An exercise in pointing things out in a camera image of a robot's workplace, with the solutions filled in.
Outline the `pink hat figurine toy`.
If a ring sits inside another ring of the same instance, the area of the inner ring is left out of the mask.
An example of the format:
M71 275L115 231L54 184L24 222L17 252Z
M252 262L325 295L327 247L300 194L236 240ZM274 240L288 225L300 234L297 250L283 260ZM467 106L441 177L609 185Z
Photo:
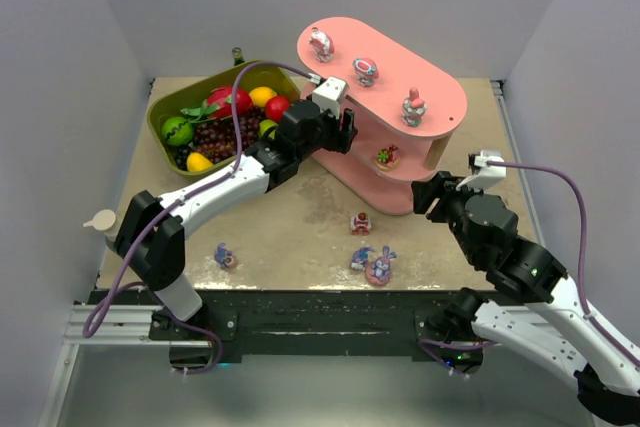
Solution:
M427 111L426 103L421 98L417 87L411 87L402 104L402 118L409 127L418 127Z

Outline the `red bear figurine toy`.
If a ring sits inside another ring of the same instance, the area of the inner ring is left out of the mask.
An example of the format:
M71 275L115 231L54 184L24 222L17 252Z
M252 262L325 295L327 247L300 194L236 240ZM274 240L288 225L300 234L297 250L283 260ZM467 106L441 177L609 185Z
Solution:
M365 212L355 214L350 219L350 231L352 235L369 235L371 227L370 218Z

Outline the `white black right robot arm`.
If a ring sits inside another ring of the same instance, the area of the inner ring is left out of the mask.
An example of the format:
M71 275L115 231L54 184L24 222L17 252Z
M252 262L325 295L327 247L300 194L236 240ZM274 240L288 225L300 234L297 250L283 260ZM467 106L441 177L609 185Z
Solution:
M518 217L502 199L478 185L478 177L438 172L411 185L413 211L449 227L468 263L485 273L495 290L542 317L544 331L468 288L426 324L442 340L438 346L464 351L474 335L483 349L498 344L564 381L594 416L615 425L639 423L639 369L618 344L639 350L615 328L593 325L594 310L580 299L576 282L542 245L518 234Z

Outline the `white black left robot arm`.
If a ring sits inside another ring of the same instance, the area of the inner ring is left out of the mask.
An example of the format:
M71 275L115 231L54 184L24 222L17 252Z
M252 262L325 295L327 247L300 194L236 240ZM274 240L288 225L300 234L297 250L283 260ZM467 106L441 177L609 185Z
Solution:
M236 204L261 196L298 173L319 150L347 153L357 135L355 113L335 117L310 99L294 102L281 122L236 161L180 190L155 197L147 191L129 203L112 249L165 309L181 322L203 309L184 274L186 240Z

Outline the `pink white figurine toy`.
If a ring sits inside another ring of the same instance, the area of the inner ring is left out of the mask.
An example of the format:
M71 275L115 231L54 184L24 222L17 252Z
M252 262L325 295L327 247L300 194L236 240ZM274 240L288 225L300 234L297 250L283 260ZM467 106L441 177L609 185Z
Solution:
M335 44L325 32L313 27L309 37L309 44L319 62L328 63L333 59Z

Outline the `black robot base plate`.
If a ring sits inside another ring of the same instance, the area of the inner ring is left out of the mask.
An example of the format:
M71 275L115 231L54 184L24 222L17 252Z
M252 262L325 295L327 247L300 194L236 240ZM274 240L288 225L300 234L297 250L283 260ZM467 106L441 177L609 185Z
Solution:
M129 290L116 306L148 307L148 334L169 345L176 369L249 355L409 357L471 371L487 341L473 333L471 314L481 295L428 291L250 291L201 294L204 310L176 324L146 292Z

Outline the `pink oval figurine toy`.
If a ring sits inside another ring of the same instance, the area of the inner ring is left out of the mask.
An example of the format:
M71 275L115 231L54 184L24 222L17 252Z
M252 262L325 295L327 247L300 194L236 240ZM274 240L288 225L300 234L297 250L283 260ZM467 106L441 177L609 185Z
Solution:
M367 57L355 58L352 62L358 83L363 87L372 87L379 78L379 69L375 61Z

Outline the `blue purple bunny toy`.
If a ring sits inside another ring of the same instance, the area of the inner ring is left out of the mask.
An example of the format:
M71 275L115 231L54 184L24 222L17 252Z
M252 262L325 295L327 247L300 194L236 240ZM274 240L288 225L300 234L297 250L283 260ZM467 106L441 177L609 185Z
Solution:
M375 249L370 246L360 247L354 252L350 262L350 268L356 271L364 271L369 263L369 256Z

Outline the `pink egg strawberry toy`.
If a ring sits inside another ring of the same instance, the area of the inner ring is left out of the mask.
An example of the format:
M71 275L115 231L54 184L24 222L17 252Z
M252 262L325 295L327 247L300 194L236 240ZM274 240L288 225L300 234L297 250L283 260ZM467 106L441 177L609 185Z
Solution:
M401 153L398 146L390 144L380 149L375 156L375 163L378 169L390 171L394 169L401 160Z

